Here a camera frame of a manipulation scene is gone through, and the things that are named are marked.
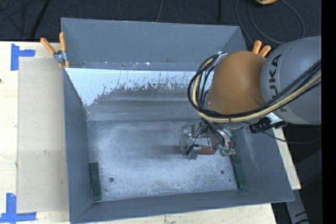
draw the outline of wooden table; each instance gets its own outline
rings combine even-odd
[[[19,70],[11,71],[11,45],[20,47],[20,50],[33,49],[35,50],[34,57],[20,57],[19,58]],[[60,49],[58,43],[52,44],[56,50]],[[29,70],[28,67],[33,64],[34,70]],[[22,77],[22,74],[30,74],[30,78]],[[31,223],[66,223],[68,222],[68,210],[67,210],[67,186],[61,179],[61,183],[65,184],[64,189],[61,190],[66,193],[66,199],[59,198],[59,191],[55,183],[52,180],[48,180],[48,176],[64,176],[62,173],[66,170],[65,163],[61,162],[65,159],[65,144],[64,129],[57,130],[58,133],[43,132],[40,136],[35,136],[31,132],[32,128],[44,128],[44,130],[50,130],[48,127],[53,125],[54,118],[58,120],[62,119],[63,106],[62,106],[62,93],[54,93],[55,96],[60,96],[60,100],[57,98],[46,98],[47,95],[43,94],[44,91],[38,92],[39,89],[45,91],[53,91],[55,88],[62,89],[61,83],[61,69],[52,57],[52,55],[45,49],[45,47],[39,42],[10,42],[0,41],[0,194],[5,197],[6,193],[12,193],[17,195],[17,212],[26,212],[33,210],[37,212],[36,220],[29,221]],[[22,106],[18,104],[20,98],[24,98],[25,92],[34,93],[38,96],[36,99],[38,102],[38,109],[40,113],[31,115],[36,117],[38,126],[27,126],[22,128],[24,130],[19,132],[18,126],[20,117],[24,115],[26,111],[23,111]],[[49,108],[49,117],[43,117],[43,106]],[[284,138],[282,130],[275,130],[277,137]],[[18,144],[21,138],[18,134],[28,135],[28,144],[33,146],[29,148],[27,152],[20,152],[20,144]],[[43,150],[41,147],[43,141],[49,141],[50,151]],[[60,143],[57,158],[48,161],[44,161],[42,156],[48,156],[53,154],[52,143]],[[300,182],[292,162],[290,152],[286,143],[278,141],[280,152],[283,158],[283,163],[287,171],[292,189],[300,189]],[[18,180],[18,171],[24,171],[25,178]],[[29,184],[34,183],[34,180],[39,181],[38,191],[33,191],[33,186],[30,188]],[[0,213],[5,212],[5,198],[0,197]],[[137,219],[125,219],[117,221],[109,221],[105,223],[110,224],[131,224],[131,223],[160,223],[160,224],[182,224],[182,223],[234,223],[234,224],[246,224],[246,223],[258,223],[258,224],[275,224],[274,214],[271,208],[271,204],[255,205],[255,206],[242,206],[234,208],[224,208],[216,210],[205,210],[198,212],[188,212],[183,214],[154,216]]]

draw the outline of gray bin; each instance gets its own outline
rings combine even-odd
[[[265,134],[236,131],[245,188],[230,157],[180,153],[182,126],[199,120],[190,78],[208,56],[246,50],[239,27],[62,18],[61,30],[71,223],[293,200],[277,142]]]

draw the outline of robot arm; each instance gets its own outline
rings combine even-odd
[[[260,48],[256,42],[252,52],[211,56],[190,81],[189,101],[207,127],[203,135],[217,138],[211,148],[223,156],[235,153],[231,131],[246,125],[256,133],[286,123],[321,124],[321,36],[283,44],[267,58]],[[188,135],[200,152],[200,135]]]

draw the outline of black carpet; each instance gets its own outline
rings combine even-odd
[[[274,49],[283,42],[321,35],[321,0],[283,0],[267,6],[250,0],[220,0],[220,7],[218,0],[51,0],[32,38],[33,26],[45,1],[0,0],[0,40],[39,41],[46,37],[58,42],[62,17],[222,25],[239,25],[239,18],[249,50],[252,48],[250,40],[259,39]],[[285,128],[286,138],[307,141],[321,136],[315,127],[305,132],[302,128],[295,125]],[[295,163],[319,149],[321,141],[290,145]],[[321,175],[307,189],[309,191],[303,189],[301,192],[307,215],[310,223],[320,224]],[[282,205],[274,204],[274,211],[278,223],[290,223],[286,222],[289,220]]]

